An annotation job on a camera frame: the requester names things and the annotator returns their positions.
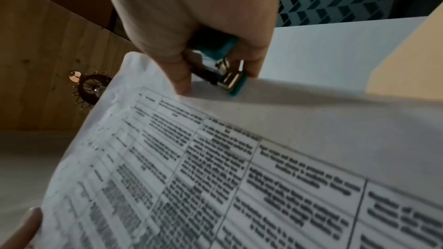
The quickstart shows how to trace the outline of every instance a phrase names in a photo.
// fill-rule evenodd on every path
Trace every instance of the gear-shaped decoration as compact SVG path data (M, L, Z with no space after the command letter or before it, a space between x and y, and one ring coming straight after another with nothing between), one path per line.
M112 81L112 78L108 76L106 71L101 74L95 71L94 74L91 75L73 71L70 73L69 79L77 83L77 85L73 86L77 90L72 95L77 96L75 104L80 104L80 110L90 108L97 104L109 83Z

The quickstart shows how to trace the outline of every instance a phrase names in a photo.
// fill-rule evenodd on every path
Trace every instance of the white paper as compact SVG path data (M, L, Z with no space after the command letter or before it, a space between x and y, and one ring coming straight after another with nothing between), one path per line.
M443 112L250 80L177 97L130 53L68 148L36 248L442 248Z

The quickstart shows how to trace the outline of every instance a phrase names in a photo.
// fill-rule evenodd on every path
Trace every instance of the gray surface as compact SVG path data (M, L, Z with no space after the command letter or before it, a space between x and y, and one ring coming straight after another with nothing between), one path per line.
M364 91L426 17L276 28L260 78Z

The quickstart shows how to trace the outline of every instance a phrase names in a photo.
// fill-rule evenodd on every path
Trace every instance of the spiked wheel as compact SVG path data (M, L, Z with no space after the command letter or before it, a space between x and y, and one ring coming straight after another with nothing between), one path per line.
M75 77L78 78L78 85L74 86L77 90L72 95L78 96L75 103L81 104L80 110L95 105L112 80L106 72L98 74L97 71L92 75L85 74Z

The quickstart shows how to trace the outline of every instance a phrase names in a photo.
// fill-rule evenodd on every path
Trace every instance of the person's left hand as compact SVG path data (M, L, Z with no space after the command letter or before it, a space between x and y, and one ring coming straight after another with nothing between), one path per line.
M26 212L24 221L2 245L0 249L25 249L34 238L40 224L43 214L40 208L31 208Z

